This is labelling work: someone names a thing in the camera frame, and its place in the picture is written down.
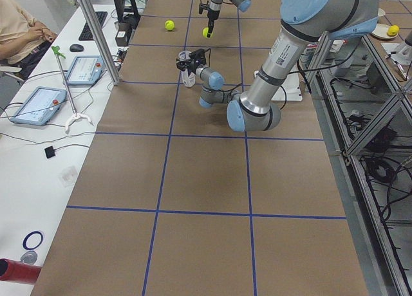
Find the yellow tennis ball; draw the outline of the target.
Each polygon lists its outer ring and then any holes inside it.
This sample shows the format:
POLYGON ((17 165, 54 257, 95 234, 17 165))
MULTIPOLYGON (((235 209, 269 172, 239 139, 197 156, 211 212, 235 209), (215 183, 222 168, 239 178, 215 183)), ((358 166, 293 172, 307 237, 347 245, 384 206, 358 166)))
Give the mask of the yellow tennis ball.
POLYGON ((206 27, 206 28, 204 28, 204 29, 202 30, 202 35, 203 35, 205 38, 211 38, 211 37, 213 36, 213 33, 209 31, 209 28, 208 28, 208 27, 206 27))
POLYGON ((168 32, 173 31, 174 28, 175 28, 174 21, 173 20, 166 20, 166 22, 164 24, 164 27, 168 32))

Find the tennis ball can holder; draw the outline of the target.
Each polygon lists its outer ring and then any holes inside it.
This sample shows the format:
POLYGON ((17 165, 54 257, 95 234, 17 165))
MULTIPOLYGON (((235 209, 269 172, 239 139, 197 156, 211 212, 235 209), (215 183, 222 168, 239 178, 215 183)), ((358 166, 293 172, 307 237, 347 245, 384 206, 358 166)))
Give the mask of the tennis ball can holder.
MULTIPOLYGON (((189 54, 190 51, 183 50, 178 54, 178 58, 180 61, 190 60, 189 54)), ((184 86, 187 88, 193 87, 196 82, 196 75, 193 72, 191 72, 188 68, 186 68, 184 71, 181 71, 180 73, 184 86)))

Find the black box device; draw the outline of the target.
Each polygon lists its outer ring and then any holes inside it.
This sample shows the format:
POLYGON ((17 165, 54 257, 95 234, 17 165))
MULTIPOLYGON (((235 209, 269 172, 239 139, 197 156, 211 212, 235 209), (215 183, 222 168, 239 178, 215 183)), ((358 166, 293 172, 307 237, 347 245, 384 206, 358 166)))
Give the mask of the black box device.
POLYGON ((129 40, 132 34, 132 27, 129 23, 118 23, 117 34, 115 41, 117 46, 126 47, 129 44, 129 40))

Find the teach pendant far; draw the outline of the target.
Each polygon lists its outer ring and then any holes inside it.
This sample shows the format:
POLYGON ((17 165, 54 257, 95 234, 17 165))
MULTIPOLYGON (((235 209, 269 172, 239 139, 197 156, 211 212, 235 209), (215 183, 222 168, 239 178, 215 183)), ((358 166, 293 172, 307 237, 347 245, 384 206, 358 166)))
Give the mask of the teach pendant far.
POLYGON ((66 73, 69 86, 92 86, 101 77, 104 63, 101 56, 76 56, 66 73))

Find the teach pendant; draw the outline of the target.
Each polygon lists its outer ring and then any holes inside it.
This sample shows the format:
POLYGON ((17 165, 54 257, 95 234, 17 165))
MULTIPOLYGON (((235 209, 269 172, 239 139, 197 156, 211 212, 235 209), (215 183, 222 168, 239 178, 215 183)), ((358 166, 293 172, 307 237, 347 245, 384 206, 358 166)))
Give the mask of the teach pendant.
POLYGON ((10 118, 15 124, 43 126, 49 122, 65 102, 65 89, 39 86, 10 118))
POLYGON ((76 56, 66 73, 69 86, 92 86, 101 77, 104 63, 101 56, 76 56))

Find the black computer mouse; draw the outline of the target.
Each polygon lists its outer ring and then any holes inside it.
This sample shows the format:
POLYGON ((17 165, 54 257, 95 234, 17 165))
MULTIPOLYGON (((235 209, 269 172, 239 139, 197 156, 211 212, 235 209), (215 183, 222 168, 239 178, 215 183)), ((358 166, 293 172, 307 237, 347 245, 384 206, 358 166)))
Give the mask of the black computer mouse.
POLYGON ((84 47, 81 44, 72 44, 70 46, 70 51, 71 52, 82 52, 84 51, 84 47))

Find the reacher grabber stick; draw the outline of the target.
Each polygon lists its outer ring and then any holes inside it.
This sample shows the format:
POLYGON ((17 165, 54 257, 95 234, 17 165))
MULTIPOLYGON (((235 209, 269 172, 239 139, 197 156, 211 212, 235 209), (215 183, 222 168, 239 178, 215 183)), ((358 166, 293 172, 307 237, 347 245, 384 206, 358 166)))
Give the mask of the reacher grabber stick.
POLYGON ((68 99, 69 99, 69 102, 70 102, 70 106, 71 106, 71 110, 72 110, 72 115, 67 119, 67 121, 64 125, 65 133, 68 134, 69 131, 70 131, 70 125, 73 124, 74 122, 76 122, 77 120, 86 119, 88 121, 88 123, 91 124, 91 125, 93 124, 93 122, 92 122, 91 118, 88 115, 85 115, 83 113, 78 112, 77 108, 75 107, 75 103, 73 101, 73 96, 71 94, 70 87, 69 87, 68 82, 66 80, 66 74, 65 74, 65 72, 62 68, 62 64, 61 64, 61 58, 65 59, 66 56, 63 55, 60 52, 60 47, 59 46, 51 46, 51 50, 52 50, 53 54, 55 55, 55 58, 56 58, 56 61, 57 61, 58 67, 59 67, 59 71, 60 71, 61 76, 62 76, 62 81, 63 81, 64 87, 66 89, 68 99))

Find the brown paper table cover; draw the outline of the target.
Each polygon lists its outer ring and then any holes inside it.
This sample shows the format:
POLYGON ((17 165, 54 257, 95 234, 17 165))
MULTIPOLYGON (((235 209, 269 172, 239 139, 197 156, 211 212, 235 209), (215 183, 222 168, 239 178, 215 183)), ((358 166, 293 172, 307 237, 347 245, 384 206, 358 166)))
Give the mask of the brown paper table cover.
POLYGON ((235 133, 176 69, 210 48, 226 87, 248 89, 280 0, 224 6, 210 39, 198 3, 149 0, 32 293, 367 295, 310 95, 235 133))

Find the teach pendant near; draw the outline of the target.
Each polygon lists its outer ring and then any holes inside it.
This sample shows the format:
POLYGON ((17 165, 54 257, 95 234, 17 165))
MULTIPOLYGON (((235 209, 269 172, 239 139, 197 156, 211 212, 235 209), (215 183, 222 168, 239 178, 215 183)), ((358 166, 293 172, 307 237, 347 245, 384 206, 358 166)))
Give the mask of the teach pendant near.
POLYGON ((15 124, 43 126, 49 122, 65 102, 65 89, 39 86, 10 118, 15 124))

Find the seated person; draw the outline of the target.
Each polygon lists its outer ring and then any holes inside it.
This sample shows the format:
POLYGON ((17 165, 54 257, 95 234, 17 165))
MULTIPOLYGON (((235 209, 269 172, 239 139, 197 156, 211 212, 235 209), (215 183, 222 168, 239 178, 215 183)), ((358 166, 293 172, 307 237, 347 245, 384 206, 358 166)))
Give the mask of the seated person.
POLYGON ((1 60, 20 68, 27 79, 57 34, 15 0, 1 0, 1 60))

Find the red bottle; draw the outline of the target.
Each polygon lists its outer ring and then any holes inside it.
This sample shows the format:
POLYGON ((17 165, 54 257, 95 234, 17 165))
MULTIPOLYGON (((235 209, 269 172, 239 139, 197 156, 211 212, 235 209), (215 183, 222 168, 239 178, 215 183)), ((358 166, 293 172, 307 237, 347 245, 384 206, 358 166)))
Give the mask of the red bottle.
POLYGON ((41 266, 1 259, 1 281, 33 285, 36 283, 41 270, 41 266))

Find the aluminium frame post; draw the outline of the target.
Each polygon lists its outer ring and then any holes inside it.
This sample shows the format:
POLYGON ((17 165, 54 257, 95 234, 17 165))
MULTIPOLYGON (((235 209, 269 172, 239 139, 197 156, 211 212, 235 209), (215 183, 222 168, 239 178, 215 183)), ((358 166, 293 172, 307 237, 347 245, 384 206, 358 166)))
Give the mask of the aluminium frame post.
POLYGON ((94 11, 94 7, 90 0, 77 0, 80 4, 82 13, 86 22, 88 23, 91 32, 93 34, 94 41, 97 45, 100 56, 106 66, 106 69, 111 77, 111 81, 114 86, 117 86, 120 82, 120 75, 115 66, 114 60, 112 58, 109 46, 107 44, 106 38, 104 37, 102 27, 97 19, 97 15, 94 11))

